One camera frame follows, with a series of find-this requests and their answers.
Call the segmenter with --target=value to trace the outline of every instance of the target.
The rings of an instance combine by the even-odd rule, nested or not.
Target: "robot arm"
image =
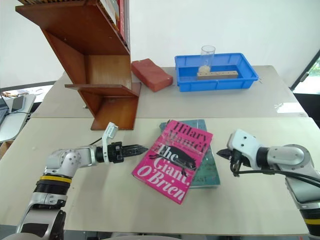
[[[62,240],[66,213],[61,208],[66,205],[67,192],[77,169],[103,162],[121,163],[124,157],[147,150],[141,145],[122,146],[121,142],[108,145],[108,139],[114,138],[117,129],[112,122],[108,124],[101,138],[102,146],[88,145],[53,152],[46,160],[44,173],[36,183],[17,234],[6,239],[31,236],[31,239]]]
[[[241,129],[230,136],[227,147],[217,154],[230,160],[230,170],[236,177],[248,173],[286,175],[287,188],[312,238],[320,237],[320,174],[305,147],[296,144],[264,147]],[[240,171],[242,164],[253,170]]]

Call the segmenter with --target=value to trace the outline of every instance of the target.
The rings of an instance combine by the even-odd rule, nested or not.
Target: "white table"
[[[0,125],[0,143],[13,140],[17,137],[23,126],[25,125],[26,119],[28,115],[26,113],[30,113],[30,110],[34,104],[36,96],[33,94],[24,96],[24,106],[18,112],[21,113],[13,113],[9,114],[5,117],[3,122]],[[13,99],[9,99],[5,101],[11,109],[13,104]]]
[[[273,66],[253,66],[260,80],[249,89],[180,92],[174,67],[163,69],[173,85],[152,92],[142,84],[137,118],[307,117]],[[132,80],[138,82],[134,74]],[[92,118],[77,91],[65,88],[63,74],[47,93],[32,118]]]
[[[114,141],[150,146],[160,134],[159,124],[166,120],[137,118],[134,130],[119,131]],[[266,146],[305,146],[315,168],[320,169],[320,130],[311,118],[206,118],[205,122],[214,134],[214,153],[224,149],[229,135],[241,128]],[[18,224],[52,151],[87,145],[102,135],[102,131],[89,130],[91,123],[92,118],[32,118],[27,123],[0,161],[0,224]],[[214,157],[221,186],[191,189],[182,205],[131,175],[142,156],[79,169],[63,208],[67,212],[65,229],[206,235],[308,232],[283,176],[236,178],[226,159]]]

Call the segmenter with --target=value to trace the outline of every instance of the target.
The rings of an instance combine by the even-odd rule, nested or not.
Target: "clear glass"
[[[212,60],[214,59],[216,48],[211,45],[204,45],[201,48],[201,62],[199,67],[199,72],[210,72]]]

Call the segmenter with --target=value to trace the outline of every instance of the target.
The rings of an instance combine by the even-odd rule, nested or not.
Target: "laptop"
[[[7,113],[9,112],[9,107],[3,97],[0,95],[0,125],[5,120]]]

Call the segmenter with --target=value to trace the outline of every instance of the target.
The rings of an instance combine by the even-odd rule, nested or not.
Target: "book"
[[[123,40],[126,40],[125,36],[125,3],[124,0],[117,0],[119,5],[119,31]]]
[[[100,3],[104,7],[105,11],[107,12],[108,16],[110,17],[112,23],[114,25],[117,24],[117,19],[116,19],[116,10],[114,6],[112,5],[110,0],[100,0]]]
[[[130,11],[129,0],[124,0],[124,37],[125,43],[130,50]]]
[[[207,131],[207,126],[204,119],[185,120],[180,122],[187,124],[193,128]],[[159,127],[161,131],[165,129],[166,124],[167,124],[166,122],[162,122],[160,124]],[[195,173],[195,176],[192,180],[190,188],[191,189],[214,188],[219,185],[220,185],[220,178],[219,178],[215,158],[210,146],[202,160],[200,167]]]
[[[118,5],[117,0],[109,0],[109,1],[112,4],[112,7],[114,9],[115,18],[119,19],[120,13],[119,13],[119,5]]]
[[[181,204],[213,135],[171,120],[132,175]]]

